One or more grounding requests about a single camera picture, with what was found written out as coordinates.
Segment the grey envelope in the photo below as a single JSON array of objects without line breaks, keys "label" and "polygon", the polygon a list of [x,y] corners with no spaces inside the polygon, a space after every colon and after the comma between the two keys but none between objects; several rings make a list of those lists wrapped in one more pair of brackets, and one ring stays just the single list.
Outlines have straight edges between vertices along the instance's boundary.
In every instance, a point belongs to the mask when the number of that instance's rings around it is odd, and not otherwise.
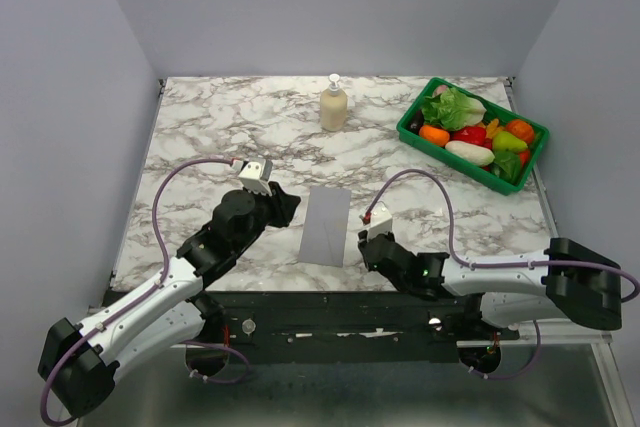
[{"label": "grey envelope", "polygon": [[311,188],[299,248],[298,261],[342,267],[351,191],[344,188]]}]

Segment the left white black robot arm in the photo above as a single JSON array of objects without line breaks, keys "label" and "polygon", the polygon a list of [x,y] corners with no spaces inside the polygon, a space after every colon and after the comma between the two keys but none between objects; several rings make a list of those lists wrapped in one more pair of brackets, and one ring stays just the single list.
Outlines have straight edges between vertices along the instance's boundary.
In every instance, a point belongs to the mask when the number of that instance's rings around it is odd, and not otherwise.
[{"label": "left white black robot arm", "polygon": [[137,363],[182,342],[214,340],[222,327],[220,309],[206,288],[221,279],[268,227],[284,228],[300,197],[276,182],[264,194],[227,192],[199,231],[184,241],[163,269],[98,313],[72,323],[62,318],[45,338],[37,372],[45,382],[42,420],[55,395],[72,420],[104,402]]}]

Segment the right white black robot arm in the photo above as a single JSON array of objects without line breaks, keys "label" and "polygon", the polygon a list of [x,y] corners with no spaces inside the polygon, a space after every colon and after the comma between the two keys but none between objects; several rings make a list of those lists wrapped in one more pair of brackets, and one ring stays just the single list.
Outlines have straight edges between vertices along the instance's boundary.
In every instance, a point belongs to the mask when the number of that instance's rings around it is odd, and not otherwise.
[{"label": "right white black robot arm", "polygon": [[466,258],[413,253],[392,233],[358,233],[368,270],[405,294],[429,301],[474,297],[460,326],[480,339],[495,327],[530,320],[566,318],[595,330],[622,327],[620,266],[568,238],[553,238],[544,250],[515,257]]}]

